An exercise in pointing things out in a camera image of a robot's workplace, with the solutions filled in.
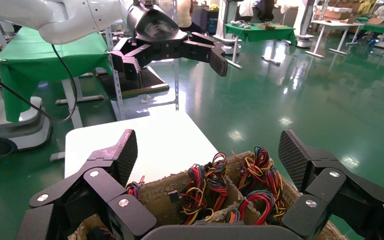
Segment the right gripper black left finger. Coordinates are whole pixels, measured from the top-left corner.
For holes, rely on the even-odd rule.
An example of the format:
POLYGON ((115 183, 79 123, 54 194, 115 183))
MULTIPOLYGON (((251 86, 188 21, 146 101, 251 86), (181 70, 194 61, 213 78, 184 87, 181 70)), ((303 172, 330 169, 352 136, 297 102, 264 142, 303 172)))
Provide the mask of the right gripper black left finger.
POLYGON ((36 193, 16 238, 66 240, 94 215, 117 240, 143 238, 157 220, 126 189, 137 157, 136 133, 127 129, 115 145, 93 151, 76 173, 36 193))

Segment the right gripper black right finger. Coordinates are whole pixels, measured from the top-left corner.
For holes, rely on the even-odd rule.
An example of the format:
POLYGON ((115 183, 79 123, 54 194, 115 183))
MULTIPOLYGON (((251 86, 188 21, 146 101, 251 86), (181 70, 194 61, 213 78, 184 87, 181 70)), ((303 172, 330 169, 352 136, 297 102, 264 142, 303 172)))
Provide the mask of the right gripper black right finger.
POLYGON ((384 240, 384 187, 348 170, 332 153, 304 144, 292 130, 279 139, 278 156, 299 198, 281 226, 314 240, 330 216, 366 240, 384 240))

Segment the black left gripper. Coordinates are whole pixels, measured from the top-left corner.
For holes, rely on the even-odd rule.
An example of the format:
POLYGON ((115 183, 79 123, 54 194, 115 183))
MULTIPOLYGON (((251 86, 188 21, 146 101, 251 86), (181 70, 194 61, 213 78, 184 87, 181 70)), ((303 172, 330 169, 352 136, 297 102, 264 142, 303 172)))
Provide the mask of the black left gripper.
POLYGON ((123 37, 110 50, 113 69, 126 80, 141 82, 142 68, 152 61, 186 58, 208 63, 225 77, 228 61, 220 41, 198 32, 189 35, 159 6, 138 2, 126 17, 132 37, 123 37))

